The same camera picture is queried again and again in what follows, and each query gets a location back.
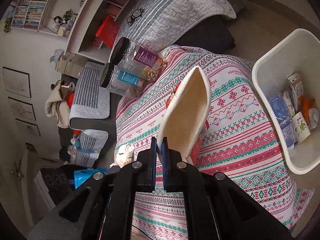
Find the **purple label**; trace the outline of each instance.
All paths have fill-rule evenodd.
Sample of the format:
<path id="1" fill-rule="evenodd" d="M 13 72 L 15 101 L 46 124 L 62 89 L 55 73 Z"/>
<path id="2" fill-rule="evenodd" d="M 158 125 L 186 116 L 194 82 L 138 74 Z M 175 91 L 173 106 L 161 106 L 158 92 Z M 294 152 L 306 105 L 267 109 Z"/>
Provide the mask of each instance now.
<path id="1" fill-rule="evenodd" d="M 157 54 L 154 54 L 150 50 L 140 46 L 137 54 L 134 56 L 133 59 L 140 63 L 143 63 L 148 67 L 154 67 L 155 69 L 157 69 L 158 65 L 155 66 L 155 63 L 157 62 L 158 58 L 159 56 Z"/>

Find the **figurine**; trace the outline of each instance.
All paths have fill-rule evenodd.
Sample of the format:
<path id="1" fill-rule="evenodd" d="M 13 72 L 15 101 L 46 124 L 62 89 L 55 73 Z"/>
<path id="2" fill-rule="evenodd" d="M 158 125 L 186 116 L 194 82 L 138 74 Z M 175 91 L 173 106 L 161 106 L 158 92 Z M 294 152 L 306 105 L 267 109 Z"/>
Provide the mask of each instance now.
<path id="1" fill-rule="evenodd" d="M 72 146 L 78 151 L 82 153 L 99 153 L 99 150 L 83 150 L 81 149 L 80 140 L 78 138 L 73 137 L 71 139 Z"/>
<path id="2" fill-rule="evenodd" d="M 58 32 L 58 30 L 62 24 L 62 18 L 60 16 L 56 16 L 53 20 L 56 23 L 54 30 L 55 30 L 55 32 Z"/>

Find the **folded cloth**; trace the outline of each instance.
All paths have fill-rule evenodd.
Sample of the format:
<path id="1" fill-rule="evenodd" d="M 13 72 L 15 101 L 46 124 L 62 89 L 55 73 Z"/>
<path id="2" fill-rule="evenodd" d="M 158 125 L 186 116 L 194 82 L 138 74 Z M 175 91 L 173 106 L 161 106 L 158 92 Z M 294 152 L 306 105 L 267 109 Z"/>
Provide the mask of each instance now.
<path id="1" fill-rule="evenodd" d="M 45 114 L 47 117 L 56 116 L 58 119 L 57 125 L 61 128 L 69 127 L 70 108 L 66 98 L 68 94 L 75 90 L 75 84 L 72 82 L 66 85 L 68 85 L 69 88 L 62 87 L 61 80 L 57 81 L 57 83 L 52 86 L 52 92 L 45 103 Z"/>
<path id="2" fill-rule="evenodd" d="M 100 87 L 104 65 L 87 62 L 78 80 L 70 110 L 72 118 L 108 118 L 110 114 L 110 93 Z"/>
<path id="3" fill-rule="evenodd" d="M 224 54 L 235 47 L 235 39 L 224 25 L 220 15 L 214 15 L 199 22 L 188 30 L 175 44 L 199 47 L 212 53 Z"/>
<path id="4" fill-rule="evenodd" d="M 84 130 L 80 133 L 79 139 L 82 150 L 101 151 L 108 140 L 108 132 L 100 130 Z M 99 153 L 76 152 L 76 165 L 86 168 L 92 168 L 94 162 L 98 159 Z"/>

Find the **white plastic basket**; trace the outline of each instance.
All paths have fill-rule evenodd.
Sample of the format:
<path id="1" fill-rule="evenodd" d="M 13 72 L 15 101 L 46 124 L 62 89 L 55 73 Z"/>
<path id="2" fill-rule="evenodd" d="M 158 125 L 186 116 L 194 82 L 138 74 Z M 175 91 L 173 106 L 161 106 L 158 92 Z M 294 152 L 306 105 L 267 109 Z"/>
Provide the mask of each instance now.
<path id="1" fill-rule="evenodd" d="M 287 166 L 295 174 L 305 174 L 320 163 L 320 124 L 301 144 L 288 152 L 280 126 L 267 100 L 277 92 L 288 90 L 286 78 L 294 72 L 302 76 L 304 93 L 316 99 L 320 110 L 320 42 L 309 31 L 296 29 L 253 66 L 252 81 L 280 138 Z"/>

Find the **black jar lid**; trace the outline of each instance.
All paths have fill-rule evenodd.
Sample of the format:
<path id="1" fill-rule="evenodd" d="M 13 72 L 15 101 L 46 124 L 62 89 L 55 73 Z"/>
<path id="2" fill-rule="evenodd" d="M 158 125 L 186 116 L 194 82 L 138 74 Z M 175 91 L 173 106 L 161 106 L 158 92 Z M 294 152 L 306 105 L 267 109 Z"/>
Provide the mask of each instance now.
<path id="1" fill-rule="evenodd" d="M 104 70 L 102 72 L 101 79 L 100 79 L 101 87 L 106 88 L 109 85 L 114 70 L 115 70 L 115 65 L 111 63 L 107 63 L 105 65 Z"/>
<path id="2" fill-rule="evenodd" d="M 126 37 L 121 37 L 121 39 L 115 45 L 115 48 L 112 51 L 110 57 L 110 63 L 113 65 L 118 65 L 123 58 L 128 46 L 130 44 L 130 40 Z"/>

